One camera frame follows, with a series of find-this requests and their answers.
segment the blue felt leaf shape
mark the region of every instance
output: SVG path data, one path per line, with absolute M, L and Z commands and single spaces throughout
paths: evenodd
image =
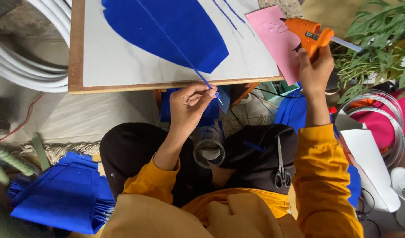
M 116 33 L 170 62 L 211 73 L 229 55 L 197 0 L 102 0 L 102 4 Z

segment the green container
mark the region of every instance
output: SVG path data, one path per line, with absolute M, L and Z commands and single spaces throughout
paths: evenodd
M 274 87 L 274 83 L 278 84 L 278 81 L 272 81 L 272 82 L 263 82 L 263 83 L 259 83 L 258 87 L 260 89 L 264 89 L 270 92 L 273 92 L 275 94 L 280 94 L 282 96 L 286 96 L 288 94 L 290 94 L 290 92 L 295 91 L 296 89 L 299 89 L 299 85 L 297 83 L 292 84 L 290 86 L 287 85 L 287 82 L 285 80 L 281 81 L 280 84 L 277 87 Z M 275 101 L 277 101 L 278 99 L 283 99 L 281 96 L 277 96 L 268 92 L 263 92 L 264 98 L 266 101 L 274 104 Z

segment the white board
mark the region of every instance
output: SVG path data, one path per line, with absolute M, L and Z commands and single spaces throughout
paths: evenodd
M 242 34 L 241 37 L 212 0 L 199 2 L 216 25 L 229 51 L 229 56 L 212 73 L 202 73 L 207 80 L 279 75 L 276 62 L 249 23 L 243 24 L 223 0 L 216 0 Z M 246 13 L 259 8 L 257 0 L 228 0 L 228 3 L 244 20 Z M 103 10 L 101 0 L 85 1 L 83 86 L 202 82 L 192 69 L 168 62 L 124 40 L 107 23 Z

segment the scissors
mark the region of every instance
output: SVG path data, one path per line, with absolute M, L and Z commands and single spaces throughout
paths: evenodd
M 277 188 L 282 188 L 283 186 L 288 188 L 292 184 L 292 177 L 290 176 L 290 173 L 283 167 L 280 136 L 277 136 L 277 151 L 279 154 L 279 169 L 277 170 L 276 175 L 274 175 L 274 184 Z

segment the orange hot glue gun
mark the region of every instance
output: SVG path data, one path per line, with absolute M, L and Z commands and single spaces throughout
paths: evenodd
M 321 25 L 319 23 L 301 19 L 299 17 L 287 19 L 280 18 L 280 20 L 285 23 L 290 32 L 299 37 L 301 40 L 300 47 L 303 47 L 308 52 L 312 63 L 318 58 L 317 49 L 322 46 L 327 46 L 331 40 L 357 52 L 362 50 L 357 45 L 334 37 L 334 31 L 330 28 L 320 31 Z

